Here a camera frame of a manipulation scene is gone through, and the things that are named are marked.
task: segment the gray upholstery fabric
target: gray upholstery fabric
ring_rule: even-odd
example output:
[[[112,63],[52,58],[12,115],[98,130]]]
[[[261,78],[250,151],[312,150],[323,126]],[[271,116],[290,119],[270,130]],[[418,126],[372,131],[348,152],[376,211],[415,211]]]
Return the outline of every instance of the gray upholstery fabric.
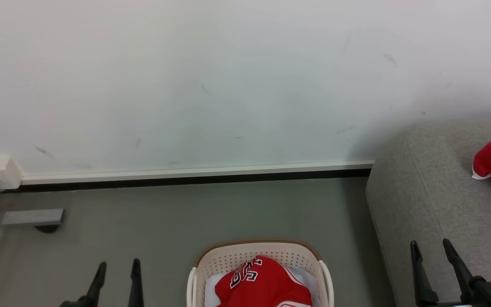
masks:
[[[491,280],[491,178],[471,178],[491,121],[416,128],[376,160],[367,198],[397,307],[413,307],[410,241],[415,239],[440,301],[458,301],[447,237],[473,275]]]

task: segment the white baseboard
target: white baseboard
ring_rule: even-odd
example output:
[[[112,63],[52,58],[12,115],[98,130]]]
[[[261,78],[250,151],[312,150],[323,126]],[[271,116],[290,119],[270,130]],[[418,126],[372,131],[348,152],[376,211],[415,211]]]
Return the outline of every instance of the white baseboard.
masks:
[[[164,179],[179,177],[274,174],[292,173],[296,171],[341,171],[346,169],[368,169],[373,166],[373,163],[373,160],[366,160],[347,162],[298,163],[289,165],[256,165],[240,167],[171,169],[165,171],[121,171],[116,173],[25,175],[22,179],[22,185],[138,179]]]

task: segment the gray floor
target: gray floor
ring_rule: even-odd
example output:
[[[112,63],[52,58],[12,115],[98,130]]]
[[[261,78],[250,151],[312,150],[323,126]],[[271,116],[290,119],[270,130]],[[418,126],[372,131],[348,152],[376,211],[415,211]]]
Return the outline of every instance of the gray floor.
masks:
[[[0,307],[57,307],[84,295],[107,261],[101,307],[128,304],[142,261],[147,307],[185,306],[187,276],[214,243],[291,237],[311,243],[333,277],[335,306],[392,307],[365,199],[366,178],[215,183],[8,194],[10,210],[65,208],[52,235],[5,229]]]

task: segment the laundry basket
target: laundry basket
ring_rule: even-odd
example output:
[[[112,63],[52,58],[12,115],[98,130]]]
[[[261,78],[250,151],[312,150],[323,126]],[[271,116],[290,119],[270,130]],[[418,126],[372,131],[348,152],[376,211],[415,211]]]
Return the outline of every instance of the laundry basket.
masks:
[[[210,276],[236,270],[257,255],[276,260],[282,266],[302,268],[312,274],[317,281],[321,306],[334,307],[333,281],[319,253],[307,243],[286,239],[232,241],[207,249],[189,274],[187,307],[204,307],[206,280]]]

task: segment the brown basket rim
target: brown basket rim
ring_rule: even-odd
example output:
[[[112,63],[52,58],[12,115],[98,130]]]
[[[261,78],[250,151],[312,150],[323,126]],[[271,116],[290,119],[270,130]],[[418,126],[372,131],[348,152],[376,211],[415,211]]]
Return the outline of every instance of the brown basket rim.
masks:
[[[226,246],[232,246],[232,245],[240,245],[240,244],[247,244],[247,243],[292,243],[296,245],[300,245],[303,247],[306,247],[316,258],[316,260],[320,261],[321,255],[318,253],[318,251],[311,246],[310,244],[306,243],[305,241],[302,240],[296,240],[296,239],[245,239],[245,240],[233,240],[233,241],[226,241],[222,243],[217,243],[214,244],[207,249],[203,251],[203,253],[200,254],[198,257],[194,267],[197,268],[198,265],[200,264],[200,261],[203,259],[204,256],[206,256],[207,253],[212,251],[213,249],[218,249],[220,247],[226,247]]]

